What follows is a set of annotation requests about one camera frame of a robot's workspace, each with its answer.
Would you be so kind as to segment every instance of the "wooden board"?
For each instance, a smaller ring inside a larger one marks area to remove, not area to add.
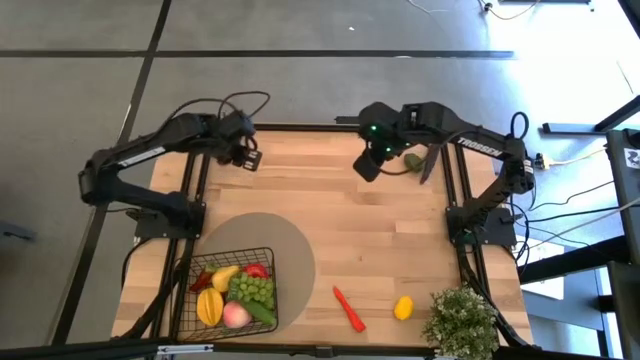
[[[273,334],[223,341],[426,346],[420,329],[429,316],[430,294],[460,285],[454,250],[447,241],[442,164],[435,166],[423,186],[415,174],[381,175],[367,183],[351,168],[364,145],[356,134],[261,132],[256,138],[264,152],[258,172],[211,167],[201,238],[240,214],[280,215],[307,236],[316,279],[306,309],[290,326]],[[413,151],[422,155],[425,150]],[[179,154],[161,157],[151,188],[178,189],[185,159]],[[495,179],[491,160],[468,152],[467,164],[477,195]],[[397,159],[385,168],[394,171],[403,166]],[[155,296],[166,247],[166,240],[154,240],[132,256],[113,335],[128,330]],[[531,341],[512,258],[500,247],[484,250],[495,303],[520,336]],[[365,332],[351,328],[332,294],[333,285],[359,313],[367,325]],[[403,322],[392,312],[402,295],[410,295],[415,303],[414,315]]]

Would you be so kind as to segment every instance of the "green cucumber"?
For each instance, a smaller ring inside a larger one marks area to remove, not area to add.
[[[276,317],[273,312],[255,301],[240,301],[240,305],[251,314],[256,320],[267,325],[275,325]]]

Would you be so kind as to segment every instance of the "green fruit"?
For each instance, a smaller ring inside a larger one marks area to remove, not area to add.
[[[273,315],[273,312],[265,308],[262,304],[255,301],[243,301],[240,305],[242,305],[242,307],[256,320],[263,324],[275,325],[277,320]]]
[[[267,298],[267,299],[265,299],[265,301],[264,301],[264,306],[265,306],[267,309],[273,309],[273,298]]]
[[[419,173],[424,168],[424,161],[416,154],[406,154],[403,160],[404,166],[415,173]]]

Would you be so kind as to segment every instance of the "gray circular mat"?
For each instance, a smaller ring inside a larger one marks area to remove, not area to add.
[[[218,226],[201,242],[198,255],[255,247],[273,250],[278,291],[278,330],[304,310],[315,280],[315,261],[309,241],[287,219],[266,213],[236,216]]]

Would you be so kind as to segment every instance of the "white label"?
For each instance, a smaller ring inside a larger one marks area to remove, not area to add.
[[[482,145],[482,144],[478,144],[475,141],[469,140],[469,139],[465,139],[463,137],[460,137],[458,139],[458,144],[461,144],[463,146],[466,146],[468,148],[471,149],[475,149],[478,150],[480,152],[483,152],[487,155],[491,155],[491,156],[500,156],[502,154],[502,151],[500,150],[496,150],[492,147],[486,146],[486,145]]]
[[[524,164],[524,171],[533,174],[533,167],[531,167],[531,161],[524,160],[522,163]]]
[[[159,146],[155,149],[151,149],[149,151],[143,152],[142,154],[138,154],[136,156],[130,157],[126,160],[122,160],[120,161],[118,164],[124,166],[124,167],[129,167],[131,165],[135,165],[141,161],[147,160],[150,157],[159,155],[164,153],[164,148],[162,146]]]
[[[640,151],[637,149],[624,149],[624,159],[627,167],[632,169],[640,169]]]

